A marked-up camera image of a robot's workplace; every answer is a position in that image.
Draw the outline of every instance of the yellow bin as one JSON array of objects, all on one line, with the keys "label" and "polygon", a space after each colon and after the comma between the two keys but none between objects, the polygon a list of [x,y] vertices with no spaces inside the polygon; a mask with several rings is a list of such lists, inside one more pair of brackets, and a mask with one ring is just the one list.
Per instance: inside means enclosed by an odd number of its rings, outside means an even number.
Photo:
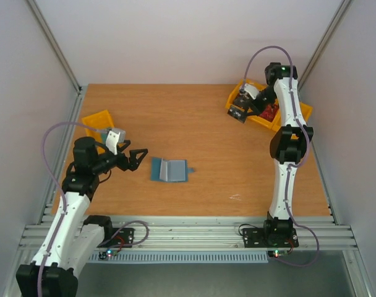
[{"label": "yellow bin", "polygon": [[[250,80],[250,79],[247,79],[246,83],[253,85],[259,91],[262,91],[264,88],[266,88],[265,85],[258,84],[257,82],[254,82],[253,80]],[[243,84],[243,80],[241,80],[236,85],[236,87],[233,89],[233,91],[229,94],[228,100],[225,104],[225,108],[228,109],[231,106],[233,100],[239,94],[239,89],[242,86],[242,84]],[[309,119],[310,115],[312,114],[313,108],[309,105],[306,105],[305,103],[302,103],[302,102],[300,102],[300,106],[301,106],[302,115],[303,115],[305,121],[307,121]],[[280,109],[277,111],[275,118],[273,119],[272,122],[267,121],[266,119],[260,118],[259,116],[249,116],[248,119],[250,119],[251,121],[254,121],[256,123],[259,123],[260,125],[263,125],[264,127],[268,128],[268,129],[272,129],[272,130],[277,132],[277,131],[279,131],[280,125],[281,125],[281,112],[280,112]]]},{"label": "yellow bin", "polygon": [[[97,128],[97,129],[114,128],[114,122],[108,110],[103,110],[103,111],[100,111],[99,113],[86,116],[82,118],[82,123],[84,125]],[[91,131],[89,129],[85,129],[85,132],[87,136],[93,137],[97,142],[103,143],[103,139],[101,138],[100,133]],[[98,147],[97,152],[103,153],[104,150],[101,147]]]}]

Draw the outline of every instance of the white wall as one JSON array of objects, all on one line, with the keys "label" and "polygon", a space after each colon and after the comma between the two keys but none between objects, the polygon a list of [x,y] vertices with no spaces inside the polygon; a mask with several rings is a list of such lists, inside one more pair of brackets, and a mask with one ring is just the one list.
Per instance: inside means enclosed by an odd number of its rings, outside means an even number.
[{"label": "white wall", "polygon": [[376,0],[355,0],[302,90],[330,195],[376,290]]},{"label": "white wall", "polygon": [[[25,1],[0,1],[0,296],[23,228],[43,201],[42,134],[67,118],[74,98]],[[61,132],[49,137],[49,156]]]},{"label": "white wall", "polygon": [[[82,85],[235,84],[284,46],[302,73],[340,0],[37,0]],[[264,81],[263,53],[250,76]]]}]

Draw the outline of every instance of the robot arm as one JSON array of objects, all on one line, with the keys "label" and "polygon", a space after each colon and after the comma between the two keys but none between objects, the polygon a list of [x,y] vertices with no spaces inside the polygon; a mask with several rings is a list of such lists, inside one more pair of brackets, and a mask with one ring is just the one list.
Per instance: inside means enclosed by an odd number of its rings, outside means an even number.
[{"label": "robot arm", "polygon": [[[61,199],[40,250],[30,265],[21,265],[16,273],[23,297],[36,296],[40,266],[44,267],[44,296],[75,296],[78,277],[93,250],[103,241],[111,239],[113,225],[110,217],[91,215],[84,221],[78,238],[74,240],[82,216],[100,183],[99,174],[114,167],[134,171],[148,153],[147,149],[131,150],[128,158],[122,151],[129,146],[130,141],[124,140],[124,137],[125,131],[112,129],[108,131],[105,145],[95,142],[92,137],[81,137],[74,142],[74,161],[69,165],[62,182],[66,211],[63,211]],[[104,148],[105,152],[98,154],[96,146]],[[47,251],[52,239],[51,249]]]},{"label": "robot arm", "polygon": [[309,136],[309,141],[312,139],[313,129],[306,126],[299,106],[295,66],[293,66],[293,81],[290,90],[290,70],[290,66],[270,63],[265,68],[268,86],[259,92],[252,85],[243,85],[228,111],[228,114],[244,123],[248,116],[260,115],[268,104],[275,102],[276,98],[279,101],[281,128],[270,143],[270,155],[275,163],[275,187],[267,219],[264,222],[262,232],[259,232],[263,236],[261,239],[265,246],[284,247],[287,239],[293,243],[294,247],[298,246],[298,240],[294,236],[293,222],[285,203],[287,197],[287,204],[292,213],[294,180],[297,168],[289,165],[298,164],[306,153],[306,140],[296,120],[298,119],[303,125]]}]

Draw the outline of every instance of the wooden table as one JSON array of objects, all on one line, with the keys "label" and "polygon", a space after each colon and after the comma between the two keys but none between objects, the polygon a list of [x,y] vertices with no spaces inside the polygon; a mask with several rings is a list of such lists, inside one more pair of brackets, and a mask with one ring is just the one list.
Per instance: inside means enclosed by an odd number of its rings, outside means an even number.
[{"label": "wooden table", "polygon": [[[135,172],[114,169],[96,191],[89,214],[265,216],[275,170],[274,132],[226,114],[233,85],[89,85],[80,118],[109,110],[130,149],[149,153]],[[85,135],[75,130],[74,139]],[[187,183],[150,181],[151,157],[186,159]],[[72,153],[67,163],[72,161]],[[313,155],[297,172],[293,212],[329,215]]]}]

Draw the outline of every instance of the gray floor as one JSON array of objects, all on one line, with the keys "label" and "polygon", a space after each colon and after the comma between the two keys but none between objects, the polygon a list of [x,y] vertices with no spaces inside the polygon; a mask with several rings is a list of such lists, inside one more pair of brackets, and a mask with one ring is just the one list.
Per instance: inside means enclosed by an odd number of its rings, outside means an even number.
[{"label": "gray floor", "polygon": [[[297,252],[289,259],[310,260]],[[354,296],[341,252],[322,253],[308,268],[269,264],[87,264],[79,297]]]}]

